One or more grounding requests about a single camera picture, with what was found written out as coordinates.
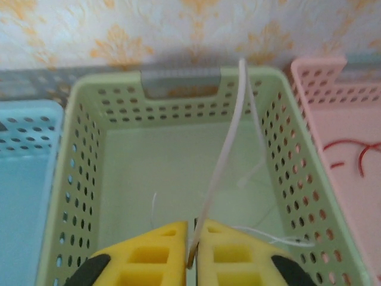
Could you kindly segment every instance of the wallpaper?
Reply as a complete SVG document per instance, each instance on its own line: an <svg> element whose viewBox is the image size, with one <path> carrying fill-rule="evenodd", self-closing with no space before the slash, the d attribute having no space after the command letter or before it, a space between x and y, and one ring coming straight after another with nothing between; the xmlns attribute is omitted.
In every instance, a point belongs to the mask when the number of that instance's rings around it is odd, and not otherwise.
<svg viewBox="0 0 381 286"><path fill-rule="evenodd" d="M378 0L0 0L0 69L381 52Z"/></svg>

